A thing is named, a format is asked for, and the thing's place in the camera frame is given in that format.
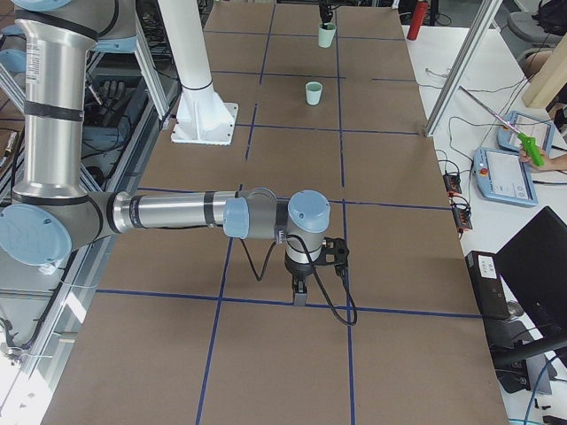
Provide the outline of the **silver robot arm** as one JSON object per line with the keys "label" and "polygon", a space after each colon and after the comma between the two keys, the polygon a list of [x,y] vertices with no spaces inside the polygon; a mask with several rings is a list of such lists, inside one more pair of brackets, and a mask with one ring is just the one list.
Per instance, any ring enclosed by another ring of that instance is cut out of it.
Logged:
{"label": "silver robot arm", "polygon": [[219,228],[238,240],[285,247],[295,305],[307,278],[330,253],[330,203],[304,189],[283,200],[265,188],[139,195],[126,163],[106,191],[82,187],[82,131],[90,51],[134,53],[151,100],[170,111],[132,1],[18,1],[27,40],[25,157],[22,179],[1,213],[1,246],[13,259],[45,266],[88,244],[134,229]]}

